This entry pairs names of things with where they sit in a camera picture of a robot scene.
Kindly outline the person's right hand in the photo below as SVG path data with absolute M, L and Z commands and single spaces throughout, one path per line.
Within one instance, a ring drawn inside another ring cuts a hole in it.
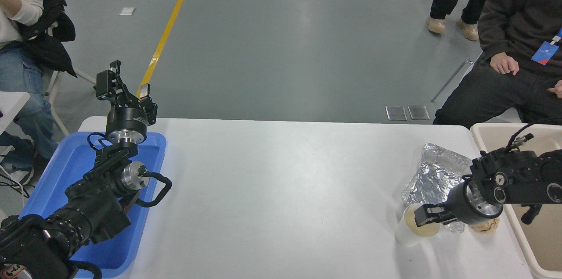
M 502 75 L 516 75 L 520 70 L 518 61 L 516 61 L 516 59 L 514 59 L 513 57 L 508 56 L 505 52 L 493 55 L 490 58 L 490 67 L 495 72 Z

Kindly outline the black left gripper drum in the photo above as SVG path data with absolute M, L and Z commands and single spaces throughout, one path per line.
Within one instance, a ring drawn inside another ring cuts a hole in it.
M 107 115 L 106 133 L 132 130 L 145 136 L 148 129 L 147 114 L 140 108 L 111 107 Z

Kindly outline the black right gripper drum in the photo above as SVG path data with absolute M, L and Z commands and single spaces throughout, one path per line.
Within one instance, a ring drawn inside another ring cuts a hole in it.
M 459 221 L 468 225 L 482 223 L 479 206 L 482 196 L 471 181 L 452 188 L 447 196 L 447 210 Z

